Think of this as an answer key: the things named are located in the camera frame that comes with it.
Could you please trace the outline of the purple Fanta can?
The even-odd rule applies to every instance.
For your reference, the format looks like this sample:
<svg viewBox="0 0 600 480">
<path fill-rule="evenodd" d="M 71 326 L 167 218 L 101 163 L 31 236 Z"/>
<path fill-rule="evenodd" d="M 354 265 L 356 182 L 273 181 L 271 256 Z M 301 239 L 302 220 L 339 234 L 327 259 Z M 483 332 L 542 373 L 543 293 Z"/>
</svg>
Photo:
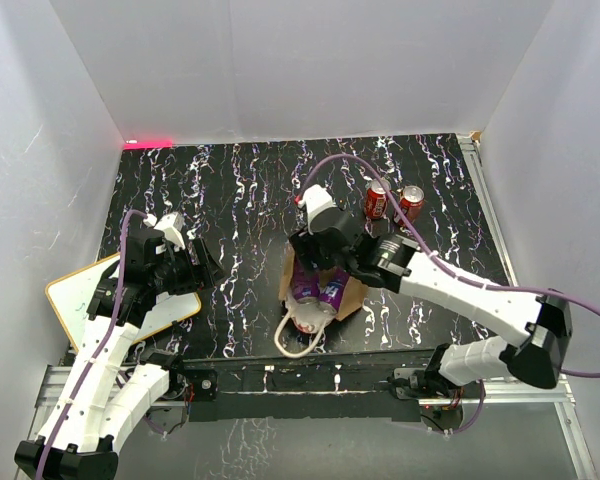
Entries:
<svg viewBox="0 0 600 480">
<path fill-rule="evenodd" d="M 336 270 L 318 296 L 318 304 L 322 311 L 335 316 L 342 303 L 344 290 L 349 280 L 349 274 Z"/>
<path fill-rule="evenodd" d="M 307 271 L 297 260 L 293 266 L 291 295 L 298 304 L 315 303 L 320 295 L 319 275 Z"/>
</svg>

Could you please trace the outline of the burlap canvas tote bag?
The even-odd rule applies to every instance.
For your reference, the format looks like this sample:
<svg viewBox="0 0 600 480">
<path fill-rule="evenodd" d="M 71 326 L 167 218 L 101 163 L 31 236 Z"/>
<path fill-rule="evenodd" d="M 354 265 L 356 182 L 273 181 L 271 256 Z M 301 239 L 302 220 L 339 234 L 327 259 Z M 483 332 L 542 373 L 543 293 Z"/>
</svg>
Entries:
<svg viewBox="0 0 600 480">
<path fill-rule="evenodd" d="M 286 313 L 283 315 L 274 333 L 274 345 L 277 350 L 283 356 L 291 359 L 302 358 L 311 353 L 320 342 L 326 328 L 334 321 L 343 321 L 350 315 L 359 311 L 362 308 L 368 293 L 367 286 L 349 275 L 341 306 L 335 316 L 322 311 L 318 301 L 310 304 L 298 304 L 291 295 L 291 278 L 295 260 L 297 260 L 297 258 L 294 250 L 291 246 L 288 246 L 278 295 L 279 300 L 286 309 Z M 317 273 L 319 275 L 320 292 L 336 270 L 338 270 L 338 268 L 332 268 Z M 281 342 L 281 334 L 289 322 L 292 322 L 299 332 L 309 335 L 312 338 L 309 345 L 304 350 L 297 352 L 289 351 Z"/>
</svg>

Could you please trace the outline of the red Coca-Cola can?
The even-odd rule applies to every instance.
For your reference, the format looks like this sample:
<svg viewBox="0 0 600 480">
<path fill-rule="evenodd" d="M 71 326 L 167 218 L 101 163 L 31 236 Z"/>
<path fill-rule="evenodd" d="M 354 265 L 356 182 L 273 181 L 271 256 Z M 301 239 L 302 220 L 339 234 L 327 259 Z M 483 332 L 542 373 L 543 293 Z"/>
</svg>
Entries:
<svg viewBox="0 0 600 480">
<path fill-rule="evenodd" d="M 408 185 L 401 189 L 399 196 L 399 206 L 403 215 L 413 223 L 423 205 L 424 205 L 424 191 L 416 185 Z"/>
<path fill-rule="evenodd" d="M 379 220 L 385 215 L 390 191 L 390 184 L 385 178 L 372 179 L 367 184 L 364 213 L 368 219 Z"/>
</svg>

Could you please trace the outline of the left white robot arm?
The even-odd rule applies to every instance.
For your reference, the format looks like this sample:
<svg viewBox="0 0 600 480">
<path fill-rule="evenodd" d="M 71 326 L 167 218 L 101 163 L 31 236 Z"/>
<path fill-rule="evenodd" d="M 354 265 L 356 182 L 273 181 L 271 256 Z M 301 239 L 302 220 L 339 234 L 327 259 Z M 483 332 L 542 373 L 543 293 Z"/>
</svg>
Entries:
<svg viewBox="0 0 600 480">
<path fill-rule="evenodd" d="M 216 286 L 224 276 L 206 243 L 189 246 L 174 227 L 128 233 L 124 256 L 92 268 L 97 283 L 86 306 L 86 327 L 58 400 L 33 440 L 14 460 L 31 479 L 112 479 L 119 453 L 152 404 L 174 399 L 187 376 L 174 358 L 133 369 L 116 385 L 130 346 L 154 309 L 166 301 Z"/>
</svg>

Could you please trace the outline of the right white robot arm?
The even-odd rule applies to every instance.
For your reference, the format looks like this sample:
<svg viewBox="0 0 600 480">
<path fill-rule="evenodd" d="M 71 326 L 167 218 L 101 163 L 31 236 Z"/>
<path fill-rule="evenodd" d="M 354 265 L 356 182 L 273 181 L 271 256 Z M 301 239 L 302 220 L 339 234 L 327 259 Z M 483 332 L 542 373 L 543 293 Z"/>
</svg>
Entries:
<svg viewBox="0 0 600 480">
<path fill-rule="evenodd" d="M 502 289 L 446 263 L 435 265 L 414 240 L 400 232 L 371 235 L 336 207 L 289 241 L 311 272 L 337 268 L 368 287 L 432 302 L 491 331 L 485 340 L 438 346 L 427 367 L 413 374 L 416 389 L 446 397 L 470 382 L 505 376 L 556 387 L 572 337 L 570 309 L 558 292 Z"/>
</svg>

